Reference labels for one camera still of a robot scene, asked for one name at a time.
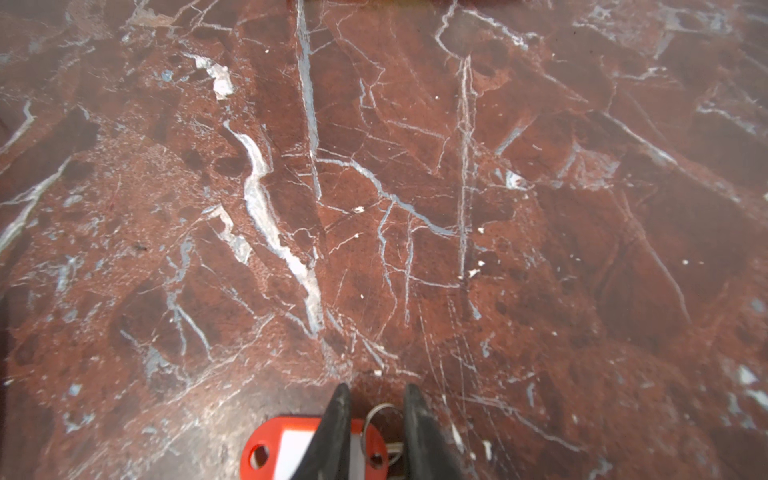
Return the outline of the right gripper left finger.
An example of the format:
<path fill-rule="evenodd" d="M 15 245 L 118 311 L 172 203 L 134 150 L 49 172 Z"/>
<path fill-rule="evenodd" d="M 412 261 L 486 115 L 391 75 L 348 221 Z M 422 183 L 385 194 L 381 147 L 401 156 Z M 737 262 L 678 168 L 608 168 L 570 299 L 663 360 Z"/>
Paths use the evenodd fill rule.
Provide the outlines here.
<path fill-rule="evenodd" d="M 339 384 L 321 417 L 293 480 L 347 480 L 350 475 L 351 393 Z"/>

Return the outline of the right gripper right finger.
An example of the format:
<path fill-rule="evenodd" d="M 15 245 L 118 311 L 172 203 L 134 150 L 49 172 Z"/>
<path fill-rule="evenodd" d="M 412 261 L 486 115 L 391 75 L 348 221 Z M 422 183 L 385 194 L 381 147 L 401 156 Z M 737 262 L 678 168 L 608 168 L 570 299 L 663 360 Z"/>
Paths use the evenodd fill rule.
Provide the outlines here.
<path fill-rule="evenodd" d="M 404 391 L 404 433 L 406 479 L 464 478 L 436 418 L 415 384 L 408 384 Z"/>

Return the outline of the small red key cap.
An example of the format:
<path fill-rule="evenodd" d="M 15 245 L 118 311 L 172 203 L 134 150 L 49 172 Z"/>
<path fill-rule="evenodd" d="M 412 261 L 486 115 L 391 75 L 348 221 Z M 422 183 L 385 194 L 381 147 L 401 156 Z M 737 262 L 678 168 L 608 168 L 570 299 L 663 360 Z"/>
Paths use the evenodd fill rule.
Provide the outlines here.
<path fill-rule="evenodd" d="M 386 479 L 390 468 L 403 457 L 401 442 L 387 443 L 373 425 L 380 411 L 392 404 L 374 407 L 350 427 L 350 479 Z M 290 479 L 298 469 L 321 419 L 308 416 L 279 416 L 257 427 L 242 451 L 239 477 L 242 479 Z"/>

